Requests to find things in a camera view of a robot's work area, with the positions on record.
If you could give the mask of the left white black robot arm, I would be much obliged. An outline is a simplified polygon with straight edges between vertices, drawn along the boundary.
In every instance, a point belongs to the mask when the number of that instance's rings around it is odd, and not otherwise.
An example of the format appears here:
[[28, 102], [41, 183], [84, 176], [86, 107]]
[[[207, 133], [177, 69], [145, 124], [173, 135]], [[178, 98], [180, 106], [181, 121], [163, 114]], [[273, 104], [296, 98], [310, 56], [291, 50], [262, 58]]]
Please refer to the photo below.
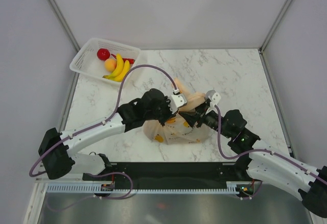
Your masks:
[[58, 132], [46, 131], [38, 153], [50, 180], [68, 174], [77, 161], [73, 157], [82, 149], [107, 137], [140, 128], [145, 121], [156, 120], [164, 125], [187, 104], [181, 93], [165, 96], [158, 89], [150, 89], [141, 98], [118, 105], [113, 114], [90, 123], [82, 129]]

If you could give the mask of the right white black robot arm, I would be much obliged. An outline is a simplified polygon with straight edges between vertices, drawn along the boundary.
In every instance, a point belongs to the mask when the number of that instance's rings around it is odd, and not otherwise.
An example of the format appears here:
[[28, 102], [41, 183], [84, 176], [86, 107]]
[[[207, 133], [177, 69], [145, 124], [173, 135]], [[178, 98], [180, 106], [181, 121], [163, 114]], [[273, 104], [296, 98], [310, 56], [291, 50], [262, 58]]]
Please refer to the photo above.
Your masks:
[[179, 113], [191, 127], [206, 125], [218, 136], [230, 141], [236, 153], [234, 176], [248, 177], [273, 185], [301, 201], [313, 214], [326, 218], [326, 166], [318, 169], [281, 153], [246, 128], [247, 121], [239, 110], [229, 110], [224, 116], [218, 107], [205, 102], [192, 112]]

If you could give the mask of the peach banana-print plastic bag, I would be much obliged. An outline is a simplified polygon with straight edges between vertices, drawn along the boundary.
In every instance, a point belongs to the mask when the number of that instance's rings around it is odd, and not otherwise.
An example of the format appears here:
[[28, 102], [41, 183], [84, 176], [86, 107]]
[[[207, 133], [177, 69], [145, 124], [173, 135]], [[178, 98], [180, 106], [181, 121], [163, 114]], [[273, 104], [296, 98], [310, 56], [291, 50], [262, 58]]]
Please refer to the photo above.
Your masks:
[[[195, 108], [205, 101], [205, 94], [200, 92], [191, 93], [178, 79], [174, 81], [179, 91], [185, 95], [188, 101], [187, 105], [181, 108], [181, 111], [194, 112]], [[143, 133], [153, 142], [166, 144], [202, 143], [209, 138], [208, 127], [192, 128], [179, 114], [169, 119], [164, 126], [156, 120], [145, 122]]]

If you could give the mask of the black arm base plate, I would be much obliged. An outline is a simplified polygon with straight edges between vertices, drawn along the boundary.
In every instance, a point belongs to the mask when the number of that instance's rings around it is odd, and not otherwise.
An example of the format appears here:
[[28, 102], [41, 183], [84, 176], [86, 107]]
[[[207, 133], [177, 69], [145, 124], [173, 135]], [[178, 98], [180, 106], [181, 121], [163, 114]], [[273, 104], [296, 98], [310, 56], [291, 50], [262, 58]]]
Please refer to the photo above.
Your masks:
[[252, 182], [244, 166], [223, 162], [117, 162], [100, 174], [124, 172], [136, 189], [218, 189]]

